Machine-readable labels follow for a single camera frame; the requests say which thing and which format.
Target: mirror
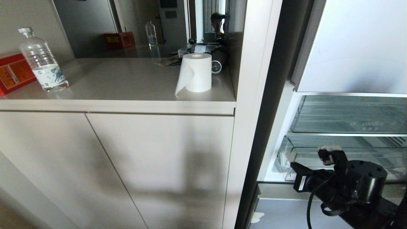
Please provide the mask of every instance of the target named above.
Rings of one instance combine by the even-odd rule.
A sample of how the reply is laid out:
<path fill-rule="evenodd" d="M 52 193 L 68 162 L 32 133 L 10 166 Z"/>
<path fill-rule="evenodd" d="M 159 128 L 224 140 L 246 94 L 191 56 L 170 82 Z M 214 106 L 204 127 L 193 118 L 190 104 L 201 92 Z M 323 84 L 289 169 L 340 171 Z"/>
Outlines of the mirror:
<path fill-rule="evenodd" d="M 53 0 L 76 58 L 168 57 L 223 37 L 226 0 Z M 155 27 L 150 47 L 146 24 Z"/>

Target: red box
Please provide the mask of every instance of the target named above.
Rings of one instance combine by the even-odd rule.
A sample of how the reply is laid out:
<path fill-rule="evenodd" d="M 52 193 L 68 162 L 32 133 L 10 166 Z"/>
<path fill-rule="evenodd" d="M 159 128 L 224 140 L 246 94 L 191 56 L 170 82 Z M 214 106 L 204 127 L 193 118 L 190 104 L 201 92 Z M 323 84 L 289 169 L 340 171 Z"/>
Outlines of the red box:
<path fill-rule="evenodd" d="M 0 95 L 8 94 L 36 80 L 23 54 L 0 55 Z"/>
<path fill-rule="evenodd" d="M 105 33 L 105 40 L 109 49 L 124 49 L 136 45 L 133 32 Z"/>

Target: bottle label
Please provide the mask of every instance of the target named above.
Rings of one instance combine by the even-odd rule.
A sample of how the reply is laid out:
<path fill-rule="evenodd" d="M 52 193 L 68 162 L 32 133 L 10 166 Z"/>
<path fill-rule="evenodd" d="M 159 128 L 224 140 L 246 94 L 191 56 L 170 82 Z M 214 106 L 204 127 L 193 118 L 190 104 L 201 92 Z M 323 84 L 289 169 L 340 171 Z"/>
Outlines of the bottle label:
<path fill-rule="evenodd" d="M 48 64 L 33 70 L 43 88 L 52 88 L 65 83 L 66 79 L 57 64 Z"/>

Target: refrigerator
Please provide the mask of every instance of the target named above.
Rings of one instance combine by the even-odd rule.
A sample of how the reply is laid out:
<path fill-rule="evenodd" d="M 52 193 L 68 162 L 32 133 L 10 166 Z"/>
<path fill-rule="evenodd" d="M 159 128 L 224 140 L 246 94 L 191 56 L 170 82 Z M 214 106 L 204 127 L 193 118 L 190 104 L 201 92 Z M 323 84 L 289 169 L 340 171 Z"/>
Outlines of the refrigerator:
<path fill-rule="evenodd" d="M 250 200 L 245 228 L 308 228 L 310 194 L 293 189 L 290 163 L 333 169 L 317 154 L 326 145 L 382 166 L 383 197 L 400 203 L 407 181 L 406 9 L 404 0 L 283 1 L 243 191 Z M 314 229 L 351 228 L 324 215 L 318 198 L 312 204 Z"/>

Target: refrigerator drawer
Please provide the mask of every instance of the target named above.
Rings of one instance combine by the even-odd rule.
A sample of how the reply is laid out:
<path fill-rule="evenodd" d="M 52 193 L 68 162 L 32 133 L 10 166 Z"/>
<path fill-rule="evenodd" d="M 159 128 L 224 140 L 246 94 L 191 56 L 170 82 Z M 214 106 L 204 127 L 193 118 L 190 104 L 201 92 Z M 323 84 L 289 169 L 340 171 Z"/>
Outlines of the refrigerator drawer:
<path fill-rule="evenodd" d="M 363 160 L 381 165 L 387 171 L 387 181 L 407 179 L 406 138 L 399 137 L 403 144 L 398 145 L 391 137 L 319 136 L 315 138 L 312 136 L 313 141 L 306 141 L 308 137 L 310 136 L 284 138 L 279 150 L 279 159 L 282 171 L 285 173 L 285 181 L 295 180 L 296 173 L 290 168 L 290 162 L 298 162 L 313 170 L 333 169 L 333 165 L 324 166 L 317 153 L 318 146 L 329 144 L 341 146 L 350 161 Z"/>
<path fill-rule="evenodd" d="M 406 134 L 407 98 L 303 96 L 291 131 Z"/>

